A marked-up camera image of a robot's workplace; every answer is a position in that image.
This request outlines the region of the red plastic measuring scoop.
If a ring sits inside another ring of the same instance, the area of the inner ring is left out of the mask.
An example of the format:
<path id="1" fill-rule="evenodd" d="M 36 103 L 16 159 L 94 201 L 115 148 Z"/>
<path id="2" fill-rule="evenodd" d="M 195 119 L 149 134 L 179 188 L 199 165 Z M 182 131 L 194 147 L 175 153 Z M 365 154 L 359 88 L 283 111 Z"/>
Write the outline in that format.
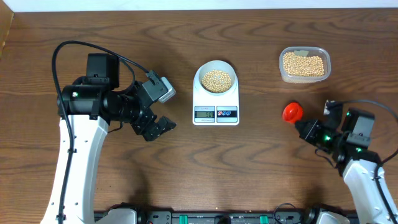
<path id="1" fill-rule="evenodd" d="M 299 103 L 289 103 L 282 112 L 282 119 L 290 124 L 295 124 L 303 118 L 303 108 Z"/>

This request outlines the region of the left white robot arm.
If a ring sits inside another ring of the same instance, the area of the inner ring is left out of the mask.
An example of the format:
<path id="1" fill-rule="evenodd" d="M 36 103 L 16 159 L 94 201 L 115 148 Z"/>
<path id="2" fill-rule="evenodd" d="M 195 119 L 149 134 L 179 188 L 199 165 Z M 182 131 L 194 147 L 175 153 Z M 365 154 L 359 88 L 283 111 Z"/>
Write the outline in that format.
<path id="1" fill-rule="evenodd" d="M 150 109 L 174 96 L 170 82 L 151 70 L 145 83 L 133 81 L 119 91 L 121 62 L 115 55 L 89 54 L 86 75 L 65 86 L 57 99 L 60 152 L 42 223 L 94 223 L 98 163 L 111 122 L 130 124 L 146 141 L 176 126 Z"/>

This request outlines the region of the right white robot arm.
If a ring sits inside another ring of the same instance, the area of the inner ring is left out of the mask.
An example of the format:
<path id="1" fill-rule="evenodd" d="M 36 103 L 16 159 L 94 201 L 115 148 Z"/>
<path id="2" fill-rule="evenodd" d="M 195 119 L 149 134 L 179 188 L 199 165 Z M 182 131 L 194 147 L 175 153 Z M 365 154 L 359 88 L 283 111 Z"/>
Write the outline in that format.
<path id="1" fill-rule="evenodd" d="M 344 102 L 326 101 L 326 120 L 294 123 L 301 139 L 328 154 L 348 186 L 360 223 L 397 223 L 397 207 L 385 181 L 386 159 L 368 149 L 375 115 L 357 108 L 343 110 Z"/>

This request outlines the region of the white digital kitchen scale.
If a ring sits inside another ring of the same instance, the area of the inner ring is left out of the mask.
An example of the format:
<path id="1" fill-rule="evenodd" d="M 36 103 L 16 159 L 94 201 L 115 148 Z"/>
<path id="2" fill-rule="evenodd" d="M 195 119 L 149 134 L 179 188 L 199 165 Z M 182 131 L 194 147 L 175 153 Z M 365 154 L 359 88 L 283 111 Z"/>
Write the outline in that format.
<path id="1" fill-rule="evenodd" d="M 211 95 L 196 90 L 193 79 L 192 123 L 197 126 L 236 126 L 239 124 L 239 82 L 230 94 Z"/>

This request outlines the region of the soybeans in bowl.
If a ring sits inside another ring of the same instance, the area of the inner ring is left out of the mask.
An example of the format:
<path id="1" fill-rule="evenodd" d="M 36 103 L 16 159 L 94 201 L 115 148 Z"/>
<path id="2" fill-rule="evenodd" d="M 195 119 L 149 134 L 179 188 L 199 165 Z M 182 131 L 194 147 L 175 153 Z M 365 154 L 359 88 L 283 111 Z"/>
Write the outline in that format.
<path id="1" fill-rule="evenodd" d="M 232 79 L 227 72 L 222 70 L 212 70 L 205 73 L 201 79 L 204 89 L 212 93 L 223 93 L 232 86 Z"/>

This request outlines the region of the pale blue round bowl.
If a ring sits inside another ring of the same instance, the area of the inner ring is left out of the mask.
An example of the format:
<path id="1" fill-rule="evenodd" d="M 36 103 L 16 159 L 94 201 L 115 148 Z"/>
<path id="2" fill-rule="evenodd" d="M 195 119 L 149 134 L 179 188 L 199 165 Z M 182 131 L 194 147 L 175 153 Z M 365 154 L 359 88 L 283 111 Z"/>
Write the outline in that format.
<path id="1" fill-rule="evenodd" d="M 222 70 L 224 72 L 227 72 L 230 75 L 230 77 L 232 79 L 232 86 L 229 90 L 227 90 L 226 92 L 223 92 L 223 93 L 212 93 L 203 88 L 203 86 L 201 84 L 201 79 L 203 78 L 205 73 L 210 72 L 212 70 Z M 238 78 L 237 78 L 236 72 L 234 71 L 234 69 L 232 68 L 232 66 L 230 64 L 228 64 L 225 61 L 221 61 L 221 60 L 213 60 L 213 61 L 207 62 L 206 64 L 202 65 L 198 69 L 197 74 L 195 75 L 195 78 L 194 78 L 194 86 L 195 86 L 196 90 L 198 90 L 198 91 L 203 90 L 204 92 L 207 92 L 211 95 L 222 95 L 222 94 L 225 95 L 225 94 L 230 94 L 237 89 Z"/>

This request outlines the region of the yellow soybeans pile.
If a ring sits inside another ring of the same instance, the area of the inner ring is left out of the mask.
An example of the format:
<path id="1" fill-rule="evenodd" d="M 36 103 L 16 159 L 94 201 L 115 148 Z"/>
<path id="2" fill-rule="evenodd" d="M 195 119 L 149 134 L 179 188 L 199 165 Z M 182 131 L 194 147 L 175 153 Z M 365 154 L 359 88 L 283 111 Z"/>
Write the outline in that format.
<path id="1" fill-rule="evenodd" d="M 320 77 L 324 75 L 324 63 L 321 57 L 304 57 L 294 52 L 283 54 L 283 68 L 291 76 Z"/>

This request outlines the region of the clear plastic food container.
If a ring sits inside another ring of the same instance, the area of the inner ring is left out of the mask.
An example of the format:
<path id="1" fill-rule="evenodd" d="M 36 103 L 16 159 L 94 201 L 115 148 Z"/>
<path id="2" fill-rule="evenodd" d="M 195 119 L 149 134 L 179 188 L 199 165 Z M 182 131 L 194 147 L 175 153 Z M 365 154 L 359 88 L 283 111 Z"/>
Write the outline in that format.
<path id="1" fill-rule="evenodd" d="M 321 82 L 331 74 L 331 58 L 319 47 L 287 47 L 279 55 L 279 70 L 287 83 Z"/>

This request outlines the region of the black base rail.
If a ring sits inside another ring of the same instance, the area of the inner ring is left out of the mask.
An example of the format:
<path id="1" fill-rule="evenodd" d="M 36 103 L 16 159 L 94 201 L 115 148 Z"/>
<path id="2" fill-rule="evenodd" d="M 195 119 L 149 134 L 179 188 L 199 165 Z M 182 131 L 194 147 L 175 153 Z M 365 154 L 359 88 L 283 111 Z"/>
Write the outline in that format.
<path id="1" fill-rule="evenodd" d="M 174 213 L 169 211 L 139 212 L 138 223 L 146 224 L 275 224 L 298 223 L 300 212 L 281 211 L 267 213 Z"/>

